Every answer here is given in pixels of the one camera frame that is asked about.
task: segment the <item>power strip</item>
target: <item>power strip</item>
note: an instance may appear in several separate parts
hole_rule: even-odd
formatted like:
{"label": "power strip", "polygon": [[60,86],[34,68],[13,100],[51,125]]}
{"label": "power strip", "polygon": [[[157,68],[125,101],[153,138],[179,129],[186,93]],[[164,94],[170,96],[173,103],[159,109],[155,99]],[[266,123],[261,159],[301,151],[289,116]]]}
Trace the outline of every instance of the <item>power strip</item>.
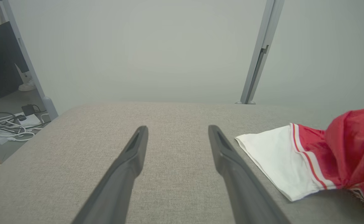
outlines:
{"label": "power strip", "polygon": [[[24,113],[22,112],[22,113],[15,114],[15,116],[19,116],[19,115],[24,115]],[[20,124],[32,124],[31,126],[34,126],[34,125],[41,124],[41,121],[37,118],[37,116],[35,114],[32,114],[32,115],[26,116],[26,119],[23,121],[19,121],[19,123]],[[0,134],[1,135],[10,135],[11,133],[0,130]],[[3,145],[7,141],[8,141],[7,137],[0,136],[0,145]]]}

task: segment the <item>gray floor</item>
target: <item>gray floor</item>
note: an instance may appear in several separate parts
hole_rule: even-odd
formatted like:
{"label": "gray floor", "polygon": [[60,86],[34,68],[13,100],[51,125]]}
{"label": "gray floor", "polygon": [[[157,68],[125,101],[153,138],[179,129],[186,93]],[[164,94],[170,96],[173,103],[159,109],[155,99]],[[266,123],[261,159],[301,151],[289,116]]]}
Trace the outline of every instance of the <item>gray floor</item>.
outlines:
{"label": "gray floor", "polygon": [[[20,113],[23,112],[21,107],[27,104],[34,104],[39,106],[41,110],[45,110],[38,91],[33,90],[28,92],[16,91],[3,98],[0,98],[0,112],[9,112],[13,114]],[[0,145],[0,162],[3,162],[9,158],[9,156],[16,152],[16,150],[18,150],[23,144],[24,142],[8,141],[3,145]]]}

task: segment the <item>garment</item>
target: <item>garment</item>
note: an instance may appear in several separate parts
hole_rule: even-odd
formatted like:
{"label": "garment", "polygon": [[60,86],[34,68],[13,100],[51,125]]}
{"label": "garment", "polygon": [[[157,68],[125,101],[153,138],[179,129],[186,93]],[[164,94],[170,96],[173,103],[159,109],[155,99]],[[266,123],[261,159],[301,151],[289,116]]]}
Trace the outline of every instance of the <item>garment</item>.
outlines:
{"label": "garment", "polygon": [[291,201],[342,188],[364,201],[364,109],[337,117],[327,130],[290,124],[236,140]]}

